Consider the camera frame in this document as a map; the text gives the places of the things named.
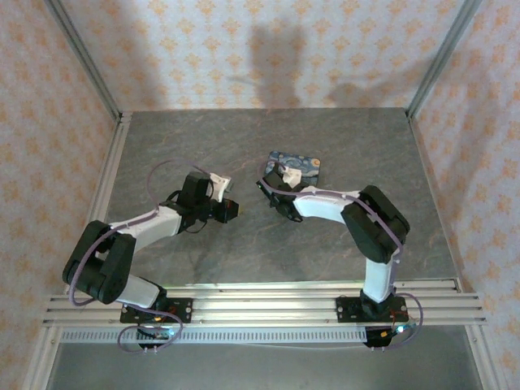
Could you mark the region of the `starry night print tin box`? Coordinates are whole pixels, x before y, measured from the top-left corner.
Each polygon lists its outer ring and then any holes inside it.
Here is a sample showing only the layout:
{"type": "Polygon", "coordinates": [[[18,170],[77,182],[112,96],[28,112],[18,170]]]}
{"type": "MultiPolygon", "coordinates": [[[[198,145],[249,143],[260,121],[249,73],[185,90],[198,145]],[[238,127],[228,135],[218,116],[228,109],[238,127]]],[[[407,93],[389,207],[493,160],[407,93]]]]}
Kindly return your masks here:
{"type": "Polygon", "coordinates": [[[318,158],[273,150],[269,153],[266,165],[263,168],[262,177],[270,171],[279,173],[280,166],[301,170],[302,178],[300,184],[316,187],[319,182],[321,161],[318,158]]]}

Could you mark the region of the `long aluminium mounting beam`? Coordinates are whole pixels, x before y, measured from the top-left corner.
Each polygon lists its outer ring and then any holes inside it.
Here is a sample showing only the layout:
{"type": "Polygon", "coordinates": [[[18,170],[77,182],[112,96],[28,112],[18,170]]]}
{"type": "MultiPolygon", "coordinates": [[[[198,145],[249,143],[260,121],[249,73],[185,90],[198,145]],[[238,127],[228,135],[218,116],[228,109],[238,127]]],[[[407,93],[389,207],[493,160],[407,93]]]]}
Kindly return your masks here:
{"type": "MultiPolygon", "coordinates": [[[[261,325],[310,327],[338,324],[336,298],[354,297],[354,290],[299,289],[224,289],[183,288],[168,292],[168,297],[192,298],[191,324],[196,326],[256,327],[261,325]]],[[[426,325],[480,325],[487,316],[477,295],[453,288],[405,290],[409,321],[426,325]]],[[[53,325],[115,325],[123,305],[92,303],[75,307],[64,296],[52,296],[43,316],[53,325]]]]}

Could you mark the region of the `aluminium table side rail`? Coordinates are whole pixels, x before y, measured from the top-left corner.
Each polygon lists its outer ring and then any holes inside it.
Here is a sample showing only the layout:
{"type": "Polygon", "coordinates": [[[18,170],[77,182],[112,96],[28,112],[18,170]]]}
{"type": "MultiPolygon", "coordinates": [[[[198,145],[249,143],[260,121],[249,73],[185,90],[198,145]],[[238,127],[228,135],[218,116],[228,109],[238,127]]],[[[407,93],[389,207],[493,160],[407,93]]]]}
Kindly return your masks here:
{"type": "Polygon", "coordinates": [[[115,178],[119,169],[124,144],[132,122],[132,111],[123,112],[115,123],[113,137],[108,146],[97,186],[90,203],[85,224],[93,220],[104,220],[110,204],[115,178]]]}
{"type": "Polygon", "coordinates": [[[456,272],[455,280],[456,280],[456,285],[457,285],[458,291],[465,292],[466,287],[463,283],[460,264],[458,263],[456,257],[454,256],[452,243],[450,241],[450,235],[449,235],[450,231],[449,231],[446,223],[443,220],[442,211],[440,209],[440,203],[439,203],[439,197],[438,197],[438,195],[440,194],[439,193],[440,188],[439,188],[439,185],[436,183],[434,168],[433,168],[431,160],[428,157],[427,148],[426,148],[426,144],[423,139],[423,135],[420,131],[420,127],[418,126],[418,122],[416,119],[414,119],[413,117],[408,117],[408,123],[409,123],[410,130],[413,133],[416,146],[418,148],[418,152],[419,152],[419,155],[420,155],[420,158],[422,161],[423,169],[425,171],[425,175],[427,178],[431,196],[432,196],[433,202],[435,204],[435,210],[436,210],[436,213],[437,213],[439,221],[440,221],[440,225],[443,230],[444,240],[446,241],[446,245],[448,246],[449,255],[450,255],[452,264],[454,266],[454,270],[456,272]]]}

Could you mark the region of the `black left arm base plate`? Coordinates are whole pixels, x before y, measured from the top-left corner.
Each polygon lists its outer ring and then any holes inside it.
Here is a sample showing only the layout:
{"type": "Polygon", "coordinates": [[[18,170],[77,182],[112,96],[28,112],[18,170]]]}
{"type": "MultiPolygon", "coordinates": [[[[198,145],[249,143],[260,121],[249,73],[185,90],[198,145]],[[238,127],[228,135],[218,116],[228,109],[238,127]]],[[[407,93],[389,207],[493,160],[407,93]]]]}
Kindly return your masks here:
{"type": "Polygon", "coordinates": [[[136,309],[124,305],[119,316],[121,323],[133,324],[163,324],[176,323],[176,321],[165,314],[155,314],[155,311],[166,312],[175,315],[182,323],[191,323],[193,312],[192,298],[163,297],[158,299],[150,309],[136,309]]]}

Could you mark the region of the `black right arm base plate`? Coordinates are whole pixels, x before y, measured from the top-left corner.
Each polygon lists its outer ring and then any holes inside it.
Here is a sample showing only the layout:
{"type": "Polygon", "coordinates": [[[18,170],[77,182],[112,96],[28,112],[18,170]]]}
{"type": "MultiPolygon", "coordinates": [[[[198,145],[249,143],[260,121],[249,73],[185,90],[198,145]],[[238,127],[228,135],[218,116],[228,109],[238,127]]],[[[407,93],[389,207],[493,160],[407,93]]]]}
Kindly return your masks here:
{"type": "Polygon", "coordinates": [[[406,323],[410,317],[405,298],[389,296],[375,303],[368,298],[337,297],[336,317],[339,323],[406,323]]]}

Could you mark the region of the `aluminium frame post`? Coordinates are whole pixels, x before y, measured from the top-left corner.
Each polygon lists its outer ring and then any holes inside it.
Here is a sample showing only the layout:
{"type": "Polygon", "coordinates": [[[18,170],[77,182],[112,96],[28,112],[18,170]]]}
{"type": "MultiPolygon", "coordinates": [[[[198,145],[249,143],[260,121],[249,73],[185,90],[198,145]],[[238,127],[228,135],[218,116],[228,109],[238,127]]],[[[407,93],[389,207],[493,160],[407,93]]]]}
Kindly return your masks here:
{"type": "Polygon", "coordinates": [[[96,90],[97,95],[101,98],[102,104],[109,116],[118,122],[122,115],[121,111],[103,80],[101,72],[93,61],[84,40],[74,25],[71,16],[63,5],[62,0],[43,0],[43,2],[61,29],[68,45],[82,66],[84,73],[96,90]]]}
{"type": "Polygon", "coordinates": [[[407,119],[411,122],[419,113],[430,92],[447,66],[458,42],[462,39],[471,20],[475,17],[483,0],[464,0],[451,27],[444,36],[439,49],[435,53],[430,65],[419,83],[418,89],[405,110],[407,119]]]}

